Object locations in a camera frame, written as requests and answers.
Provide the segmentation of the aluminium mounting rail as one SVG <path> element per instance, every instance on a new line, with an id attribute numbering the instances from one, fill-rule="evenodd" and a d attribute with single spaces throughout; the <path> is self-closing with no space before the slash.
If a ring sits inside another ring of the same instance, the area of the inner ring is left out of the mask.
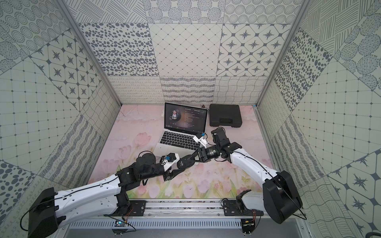
<path id="1" fill-rule="evenodd" d="M 228 217 L 224 215 L 220 199 L 147 199 L 145 218 L 161 217 Z M 57 204 L 57 218 L 63 218 L 62 224 L 69 224 L 95 216 L 108 216 L 122 205 L 117 204 L 115 196 L 100 198 L 82 205 L 74 205 L 75 199 L 70 199 L 66 205 Z"/>

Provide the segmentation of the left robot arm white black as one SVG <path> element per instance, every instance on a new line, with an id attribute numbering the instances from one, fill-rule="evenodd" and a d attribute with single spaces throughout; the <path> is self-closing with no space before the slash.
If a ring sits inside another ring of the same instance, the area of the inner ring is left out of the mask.
<path id="1" fill-rule="evenodd" d="M 171 180 L 171 167 L 179 161 L 177 153 L 161 157 L 159 163 L 152 153 L 137 158 L 136 162 L 114 175 L 88 185 L 69 190 L 43 190 L 25 213 L 29 238 L 46 238 L 60 227 L 97 215 L 123 216 L 130 212 L 127 192 L 146 184 L 151 178 L 162 176 Z"/>

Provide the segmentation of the black plastic tool case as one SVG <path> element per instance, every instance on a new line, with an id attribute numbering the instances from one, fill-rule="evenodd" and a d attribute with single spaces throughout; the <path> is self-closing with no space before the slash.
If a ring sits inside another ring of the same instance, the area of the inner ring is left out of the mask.
<path id="1" fill-rule="evenodd" d="M 209 125 L 211 127 L 240 128 L 242 126 L 243 121 L 238 105 L 211 104 L 209 113 Z"/>

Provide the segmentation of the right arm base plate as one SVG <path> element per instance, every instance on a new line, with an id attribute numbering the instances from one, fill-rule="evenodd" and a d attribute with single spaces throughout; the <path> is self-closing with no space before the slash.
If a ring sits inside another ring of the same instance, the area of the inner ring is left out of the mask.
<path id="1" fill-rule="evenodd" d="M 264 212 L 260 210 L 250 210 L 242 202 L 224 198 L 220 201 L 225 216 L 263 216 Z"/>

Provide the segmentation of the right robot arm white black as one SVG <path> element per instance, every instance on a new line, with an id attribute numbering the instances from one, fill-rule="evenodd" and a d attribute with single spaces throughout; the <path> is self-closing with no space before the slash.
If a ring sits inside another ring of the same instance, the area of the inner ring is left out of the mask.
<path id="1" fill-rule="evenodd" d="M 193 137 L 201 145 L 198 152 L 198 161 L 207 162 L 221 157 L 230 164 L 241 168 L 247 175 L 262 186 L 263 194 L 257 195 L 247 189 L 236 197 L 236 206 L 240 212 L 258 210 L 266 212 L 278 224 L 300 212 L 297 216 L 306 220 L 303 213 L 303 203 L 296 189 L 292 176 L 286 172 L 271 169 L 250 155 L 240 144 L 230 142 L 223 128 L 211 132 L 213 145 L 205 139 L 204 133 Z"/>

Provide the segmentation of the silver laptop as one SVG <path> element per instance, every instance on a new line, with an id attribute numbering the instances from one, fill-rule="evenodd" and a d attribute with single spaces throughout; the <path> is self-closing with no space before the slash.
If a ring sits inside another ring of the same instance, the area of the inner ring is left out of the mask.
<path id="1" fill-rule="evenodd" d="M 164 131 L 154 149 L 161 157 L 177 153 L 180 157 L 193 154 L 200 143 L 193 137 L 205 132 L 208 109 L 166 102 L 164 105 Z"/>

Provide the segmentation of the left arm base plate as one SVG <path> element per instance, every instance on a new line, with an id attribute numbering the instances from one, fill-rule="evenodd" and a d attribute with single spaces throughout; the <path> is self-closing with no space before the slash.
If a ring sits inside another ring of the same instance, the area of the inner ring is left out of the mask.
<path id="1" fill-rule="evenodd" d="M 109 213 L 108 216 L 132 216 L 132 217 L 142 217 L 145 212 L 146 200 L 130 200 L 129 205 L 122 205 L 118 207 L 115 212 Z"/>

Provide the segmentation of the black wireless mouse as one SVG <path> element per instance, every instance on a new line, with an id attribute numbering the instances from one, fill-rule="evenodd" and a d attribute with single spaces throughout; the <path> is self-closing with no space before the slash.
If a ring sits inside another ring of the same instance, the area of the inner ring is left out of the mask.
<path id="1" fill-rule="evenodd" d="M 181 158 L 177 162 L 177 168 L 180 170 L 186 170 L 195 164 L 195 159 L 192 155 L 187 155 Z"/>

